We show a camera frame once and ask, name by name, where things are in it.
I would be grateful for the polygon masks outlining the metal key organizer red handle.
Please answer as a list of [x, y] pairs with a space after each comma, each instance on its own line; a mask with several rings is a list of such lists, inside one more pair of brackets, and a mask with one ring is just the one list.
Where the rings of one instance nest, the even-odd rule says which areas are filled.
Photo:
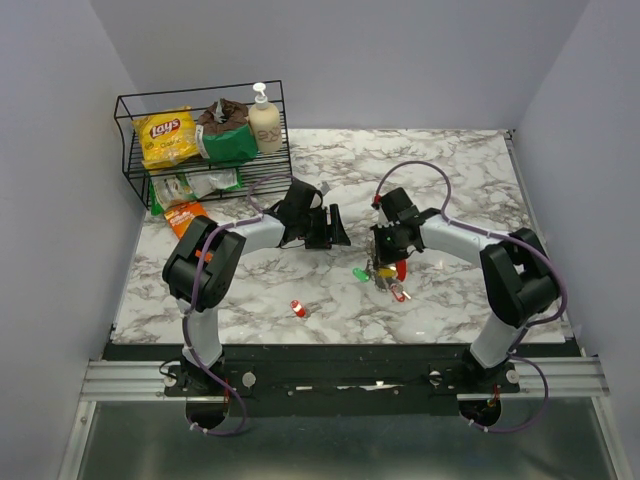
[[412, 299], [404, 287], [408, 274], [406, 260], [383, 265], [377, 260], [374, 252], [370, 252], [365, 267], [353, 268], [352, 274], [359, 282], [372, 282], [378, 291], [390, 293], [397, 302]]

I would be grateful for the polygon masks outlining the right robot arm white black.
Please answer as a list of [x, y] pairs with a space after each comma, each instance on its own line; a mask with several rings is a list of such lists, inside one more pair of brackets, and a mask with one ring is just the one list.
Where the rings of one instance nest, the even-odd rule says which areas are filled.
[[375, 267], [404, 261], [415, 252], [436, 250], [482, 270], [491, 313], [463, 355], [460, 379], [480, 392], [496, 380], [496, 369], [524, 334], [526, 323], [561, 296], [560, 281], [536, 234], [483, 230], [448, 218], [441, 209], [419, 210], [402, 188], [376, 195], [379, 212], [373, 232]]

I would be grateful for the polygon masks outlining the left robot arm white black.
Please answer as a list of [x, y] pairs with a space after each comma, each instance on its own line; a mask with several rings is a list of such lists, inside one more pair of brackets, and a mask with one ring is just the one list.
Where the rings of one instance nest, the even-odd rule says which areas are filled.
[[215, 365], [223, 355], [218, 306], [226, 296], [242, 256], [279, 249], [300, 240], [307, 250], [349, 246], [339, 206], [325, 205], [324, 194], [299, 179], [285, 197], [251, 218], [219, 224], [206, 215], [191, 220], [169, 256], [162, 278], [183, 314], [183, 356], [193, 365], [187, 382], [201, 395], [214, 393], [222, 380]]

